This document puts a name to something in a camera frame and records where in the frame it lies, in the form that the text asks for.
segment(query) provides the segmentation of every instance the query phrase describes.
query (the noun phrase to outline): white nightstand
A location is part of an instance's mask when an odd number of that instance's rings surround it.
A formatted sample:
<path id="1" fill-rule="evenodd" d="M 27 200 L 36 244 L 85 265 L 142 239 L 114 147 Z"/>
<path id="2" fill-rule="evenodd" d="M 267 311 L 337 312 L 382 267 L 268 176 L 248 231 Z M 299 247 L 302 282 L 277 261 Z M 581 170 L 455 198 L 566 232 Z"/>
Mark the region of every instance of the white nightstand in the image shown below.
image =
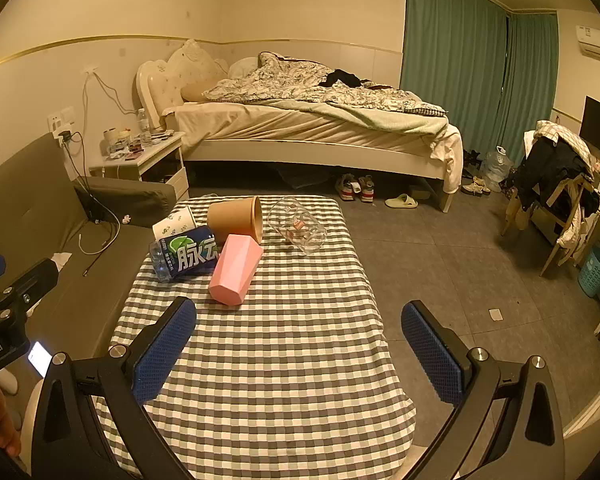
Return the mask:
<path id="1" fill-rule="evenodd" d="M 187 170 L 182 160 L 182 136 L 178 132 L 150 148 L 135 160 L 104 159 L 100 164 L 89 166 L 92 176 L 142 180 L 145 182 L 164 182 L 176 190 L 178 200 L 189 198 Z"/>

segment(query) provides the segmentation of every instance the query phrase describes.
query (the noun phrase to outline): teal curtain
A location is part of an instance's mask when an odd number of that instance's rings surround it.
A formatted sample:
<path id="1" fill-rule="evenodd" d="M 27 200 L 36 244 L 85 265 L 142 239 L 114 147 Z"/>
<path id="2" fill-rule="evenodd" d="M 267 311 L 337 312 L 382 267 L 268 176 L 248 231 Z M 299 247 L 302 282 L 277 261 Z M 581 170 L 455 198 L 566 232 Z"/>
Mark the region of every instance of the teal curtain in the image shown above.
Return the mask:
<path id="1" fill-rule="evenodd" d="M 466 150 L 496 146 L 507 15 L 489 0 L 407 0 L 400 88 L 448 111 Z"/>
<path id="2" fill-rule="evenodd" d="M 509 18 L 507 69 L 494 133 L 516 164 L 524 155 L 523 132 L 548 119 L 558 75 L 558 19 L 555 14 Z"/>

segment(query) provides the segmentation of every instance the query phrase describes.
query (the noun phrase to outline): bed frame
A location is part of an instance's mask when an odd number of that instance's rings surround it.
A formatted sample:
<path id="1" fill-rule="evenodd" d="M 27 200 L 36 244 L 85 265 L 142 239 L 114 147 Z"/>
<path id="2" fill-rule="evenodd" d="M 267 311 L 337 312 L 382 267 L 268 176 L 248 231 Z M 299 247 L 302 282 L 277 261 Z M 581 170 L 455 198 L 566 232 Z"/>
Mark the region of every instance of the bed frame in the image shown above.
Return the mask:
<path id="1" fill-rule="evenodd" d="M 178 130 L 173 108 L 184 102 L 180 89 L 190 83 L 226 74 L 227 63 L 212 59 L 194 40 L 187 41 L 168 61 L 147 61 L 138 69 L 136 87 L 152 129 Z M 348 146 L 307 140 L 203 140 L 184 153 L 185 160 L 254 160 L 344 166 L 360 170 L 389 171 L 443 180 L 445 164 L 428 156 L 393 152 L 365 146 Z M 445 193 L 422 179 L 448 212 L 455 193 Z"/>

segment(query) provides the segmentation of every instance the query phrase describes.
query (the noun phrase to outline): brown sofa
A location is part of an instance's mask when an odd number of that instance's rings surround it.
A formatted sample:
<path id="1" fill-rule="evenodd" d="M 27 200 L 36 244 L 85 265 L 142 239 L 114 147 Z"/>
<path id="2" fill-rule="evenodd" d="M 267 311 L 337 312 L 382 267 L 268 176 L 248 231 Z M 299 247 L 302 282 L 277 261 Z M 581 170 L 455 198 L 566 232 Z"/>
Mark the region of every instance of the brown sofa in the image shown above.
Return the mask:
<path id="1" fill-rule="evenodd" d="M 64 168 L 62 151 L 51 134 L 32 142 L 0 166 L 0 254 L 7 262 L 0 291 L 42 258 L 68 252 L 72 256 L 27 322 L 30 341 L 40 341 L 51 354 L 67 352 L 73 359 L 107 351 L 129 289 L 154 239 L 151 225 L 168 215 L 176 197 L 173 187 L 132 180 L 88 179 L 91 192 L 120 220 L 118 238 L 94 263 L 78 248 L 99 250 L 115 224 L 88 221 L 82 202 L 88 197 Z M 26 355 L 8 369 L 18 378 L 16 406 L 26 402 L 40 379 Z"/>

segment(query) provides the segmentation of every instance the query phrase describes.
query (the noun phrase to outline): bed leg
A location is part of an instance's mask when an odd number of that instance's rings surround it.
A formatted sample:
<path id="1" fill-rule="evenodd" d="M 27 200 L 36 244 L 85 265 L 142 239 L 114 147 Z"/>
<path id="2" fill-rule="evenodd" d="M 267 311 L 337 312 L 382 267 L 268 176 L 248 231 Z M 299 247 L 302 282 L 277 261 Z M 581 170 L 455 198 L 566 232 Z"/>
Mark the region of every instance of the bed leg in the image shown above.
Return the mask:
<path id="1" fill-rule="evenodd" d="M 440 209 L 443 213 L 449 212 L 449 207 L 451 206 L 451 201 L 453 200 L 455 193 L 445 193 L 444 191 L 440 192 Z"/>

